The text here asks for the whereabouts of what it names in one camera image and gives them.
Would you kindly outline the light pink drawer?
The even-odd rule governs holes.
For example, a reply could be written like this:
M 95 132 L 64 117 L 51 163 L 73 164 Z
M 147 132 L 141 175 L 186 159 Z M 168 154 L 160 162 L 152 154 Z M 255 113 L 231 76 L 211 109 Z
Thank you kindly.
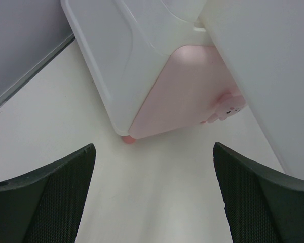
M 227 93 L 242 95 L 215 46 L 180 47 L 166 62 L 129 135 L 141 139 L 205 123 Z

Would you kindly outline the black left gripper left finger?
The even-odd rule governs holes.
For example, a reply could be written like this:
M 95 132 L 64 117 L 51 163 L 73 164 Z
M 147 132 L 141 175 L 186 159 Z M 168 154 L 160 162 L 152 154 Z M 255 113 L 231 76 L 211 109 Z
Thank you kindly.
M 0 242 L 75 242 L 96 159 L 93 144 L 0 182 Z

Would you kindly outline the dark pink drawer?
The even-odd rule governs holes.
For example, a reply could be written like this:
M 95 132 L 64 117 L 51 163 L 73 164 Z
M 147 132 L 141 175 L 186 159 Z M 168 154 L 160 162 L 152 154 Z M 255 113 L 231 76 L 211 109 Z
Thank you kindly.
M 207 1 L 201 20 L 281 166 L 304 180 L 304 1 Z

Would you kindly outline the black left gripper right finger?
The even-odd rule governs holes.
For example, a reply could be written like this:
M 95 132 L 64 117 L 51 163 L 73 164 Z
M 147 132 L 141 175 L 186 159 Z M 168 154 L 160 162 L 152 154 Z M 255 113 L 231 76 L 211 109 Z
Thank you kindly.
M 213 163 L 233 242 L 304 242 L 304 180 L 219 142 Z

